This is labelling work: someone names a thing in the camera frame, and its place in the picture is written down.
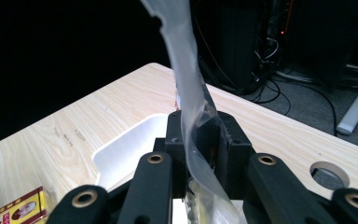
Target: snack package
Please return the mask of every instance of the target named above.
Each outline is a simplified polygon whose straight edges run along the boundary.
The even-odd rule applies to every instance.
[[[42,224],[47,221],[49,196],[43,187],[0,208],[0,224]]]

